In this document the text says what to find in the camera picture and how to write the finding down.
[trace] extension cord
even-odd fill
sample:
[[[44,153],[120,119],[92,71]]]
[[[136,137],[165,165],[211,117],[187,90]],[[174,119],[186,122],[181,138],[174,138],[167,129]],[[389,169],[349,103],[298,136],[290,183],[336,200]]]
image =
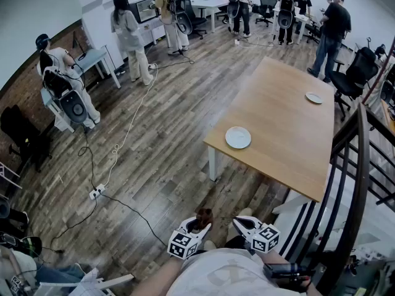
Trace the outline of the extension cord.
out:
[[[91,198],[91,200],[95,200],[99,197],[100,194],[102,194],[104,191],[106,190],[106,188],[104,187],[103,184],[100,184],[96,190],[93,190],[92,192],[89,193],[89,197]]]

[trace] backpack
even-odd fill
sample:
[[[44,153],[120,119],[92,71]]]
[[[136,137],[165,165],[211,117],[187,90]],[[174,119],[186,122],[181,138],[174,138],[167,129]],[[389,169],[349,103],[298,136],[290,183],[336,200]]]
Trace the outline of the backpack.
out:
[[[293,12],[295,9],[295,0],[281,0],[280,9]]]

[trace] woman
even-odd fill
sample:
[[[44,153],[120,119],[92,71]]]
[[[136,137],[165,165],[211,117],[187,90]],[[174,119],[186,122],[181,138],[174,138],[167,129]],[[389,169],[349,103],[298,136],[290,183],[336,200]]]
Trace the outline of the woman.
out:
[[[75,65],[74,59],[63,48],[51,49],[51,42],[47,34],[41,34],[36,39],[37,49],[40,51],[37,71],[44,78],[45,69],[57,70],[65,76],[72,88],[78,92],[85,103],[89,117],[84,121],[84,125],[91,129],[100,122],[100,113],[94,108],[91,97],[83,86],[82,79],[78,73],[72,69]]]
[[[128,0],[114,0],[115,10],[111,13],[111,32],[116,32],[122,48],[128,52],[131,82],[140,78],[147,86],[154,77],[149,74],[144,41],[138,23],[131,13]]]

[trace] white table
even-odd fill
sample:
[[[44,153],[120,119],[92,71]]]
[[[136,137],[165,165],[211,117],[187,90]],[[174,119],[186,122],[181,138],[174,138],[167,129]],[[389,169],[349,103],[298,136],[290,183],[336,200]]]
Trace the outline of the white table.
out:
[[[280,12],[280,9],[276,8],[273,11],[274,11],[274,21],[273,21],[272,35],[274,36],[276,34],[276,30],[277,30],[278,13]],[[310,19],[308,17],[306,17],[305,15],[296,14],[296,21],[302,22],[301,32],[300,32],[299,38],[297,39],[297,42],[296,42],[296,44],[298,44],[298,45],[302,41],[302,37],[304,34],[304,28],[306,27],[306,24],[309,22],[309,20]]]
[[[115,84],[117,85],[118,88],[121,87],[121,85],[119,84],[118,78],[115,75],[113,69],[110,69],[105,61],[105,59],[110,62],[110,57],[108,52],[106,51],[105,48],[102,49],[90,49],[86,52],[86,56],[84,59],[78,60],[77,64],[85,71],[87,71],[88,69],[90,69],[93,66],[96,66],[100,77],[102,79],[104,79],[104,75],[103,72],[100,69],[100,66],[98,65],[98,63],[101,61],[103,66],[107,67],[108,71],[110,71],[112,78],[114,79]],[[81,76],[82,75],[82,71],[78,66],[74,66],[74,70]],[[61,115],[62,110],[60,109],[60,107],[52,100],[51,95],[48,93],[48,91],[43,88],[41,89],[41,98],[43,99],[43,103],[44,106],[49,108],[51,110],[51,112],[58,118],[63,120],[63,123],[65,125],[65,127],[71,131],[72,133],[74,133],[74,129],[70,126],[70,124],[63,118],[63,116]]]
[[[211,14],[211,32],[215,33],[215,11],[219,7],[224,7],[229,4],[229,0],[191,0],[192,6],[209,9]]]

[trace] person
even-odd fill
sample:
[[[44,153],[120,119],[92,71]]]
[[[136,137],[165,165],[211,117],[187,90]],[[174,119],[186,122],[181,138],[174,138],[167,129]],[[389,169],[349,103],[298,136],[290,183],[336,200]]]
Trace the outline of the person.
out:
[[[311,0],[297,0],[297,4],[298,4],[298,7],[301,8],[299,14],[306,15],[306,12],[307,12],[307,14],[309,16],[309,19],[310,19],[311,7],[313,6],[312,3],[311,3]],[[300,34],[301,27],[302,27],[302,22],[299,22],[297,24],[295,34]]]
[[[188,36],[180,31],[174,22],[172,13],[167,9],[170,0],[155,0],[155,6],[160,9],[162,14],[162,22],[165,25],[165,30],[170,38],[171,48],[168,51],[169,55],[179,54],[179,50],[187,51],[189,49]]]
[[[94,108],[91,97],[86,92],[81,77],[72,68],[75,65],[74,59],[63,48],[51,49],[51,40],[47,34],[41,34],[36,38],[36,46],[40,51],[39,63],[37,65],[38,74],[44,78],[45,69],[50,68],[50,70],[57,70],[58,73],[64,75],[73,90],[76,90],[85,103],[89,117],[83,124],[93,129],[95,124],[100,122],[100,113]]]
[[[36,263],[22,252],[0,245],[0,279],[11,281],[16,276],[30,287],[40,283],[78,283],[85,276],[78,263],[61,269],[52,269]]]
[[[225,13],[225,18],[222,20],[223,24],[229,24],[228,6],[219,7],[221,12]]]
[[[335,66],[335,60],[339,54],[341,42],[345,38],[346,32],[351,32],[351,16],[343,7],[344,0],[333,0],[325,11],[321,24],[323,30],[320,44],[318,45],[317,55],[312,68],[308,68],[307,72],[318,78],[321,66],[328,55],[325,66],[326,83],[331,81],[330,76]]]
[[[299,0],[293,0],[293,1],[294,1],[294,4],[295,4],[295,7],[297,7]],[[293,27],[294,27],[295,16],[296,16],[295,15],[295,9],[292,10],[292,14],[293,14],[292,24],[286,30],[286,44],[287,45],[292,45],[294,43],[293,40],[292,40],[292,34],[293,34]],[[279,45],[282,45],[284,43],[284,37],[285,37],[285,29],[284,28],[280,28],[280,34],[278,35],[278,44]]]
[[[245,208],[240,215],[251,216],[252,210]],[[244,249],[244,238],[238,236],[232,224],[228,227],[227,241],[225,248],[217,249],[208,240],[204,243],[204,253],[198,251],[186,261],[169,259],[156,274],[140,283],[131,296],[299,295],[279,288],[264,275],[264,263],[288,263],[274,250],[251,255]],[[302,283],[304,287],[309,284],[309,281]],[[307,295],[319,296],[320,293],[310,284]]]
[[[248,38],[251,37],[251,32],[249,30],[249,7],[252,6],[253,3],[251,0],[239,0],[240,8],[239,12],[237,13],[234,21],[235,25],[233,26],[233,34],[239,35],[240,31],[240,18],[243,18],[244,22],[244,35],[243,37]]]
[[[149,73],[148,60],[144,50],[144,41],[135,16],[130,10],[128,0],[114,0],[115,10],[111,13],[111,32],[116,33],[119,43],[128,53],[131,82],[143,76],[148,86],[154,77]]]

